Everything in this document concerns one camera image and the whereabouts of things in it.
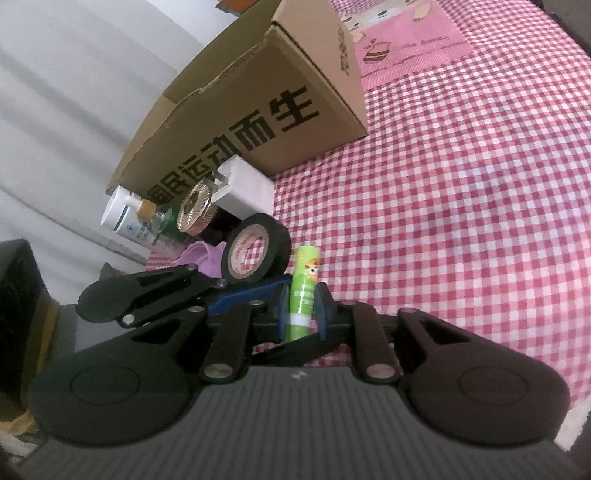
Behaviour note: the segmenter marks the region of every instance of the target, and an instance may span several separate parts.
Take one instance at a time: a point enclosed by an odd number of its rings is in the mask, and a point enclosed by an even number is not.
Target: gray gripper base
[[[507,450],[450,440],[390,387],[349,368],[251,367],[206,388],[175,425],[133,445],[49,440],[21,464],[29,480],[575,480],[554,444]]]

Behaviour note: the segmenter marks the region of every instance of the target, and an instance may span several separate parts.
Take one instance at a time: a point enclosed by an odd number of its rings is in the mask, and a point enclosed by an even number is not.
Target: table
[[[576,401],[591,393],[591,60],[528,0],[440,4],[475,52],[370,90],[368,136],[279,174],[274,216],[321,247],[336,299],[430,312],[548,363]]]

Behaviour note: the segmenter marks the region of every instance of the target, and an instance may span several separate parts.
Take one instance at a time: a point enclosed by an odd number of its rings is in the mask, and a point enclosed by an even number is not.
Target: gold lid
[[[135,213],[142,222],[149,222],[156,213],[156,208],[157,205],[154,202],[142,199],[142,204]]]
[[[177,228],[189,235],[198,235],[207,228],[216,212],[217,206],[212,203],[211,188],[200,181],[181,204]]]

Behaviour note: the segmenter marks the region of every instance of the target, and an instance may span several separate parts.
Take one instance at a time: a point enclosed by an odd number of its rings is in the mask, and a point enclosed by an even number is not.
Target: cardboard box
[[[266,175],[366,134],[352,39],[326,0],[261,0],[179,74],[107,192],[179,205],[234,154]]]

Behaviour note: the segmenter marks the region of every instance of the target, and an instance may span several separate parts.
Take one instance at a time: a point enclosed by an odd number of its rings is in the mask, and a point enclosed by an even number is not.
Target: purple cloth
[[[178,257],[174,265],[187,265],[194,263],[199,271],[213,278],[222,278],[222,254],[226,248],[226,242],[220,242],[216,247],[205,242],[198,241],[187,247]]]

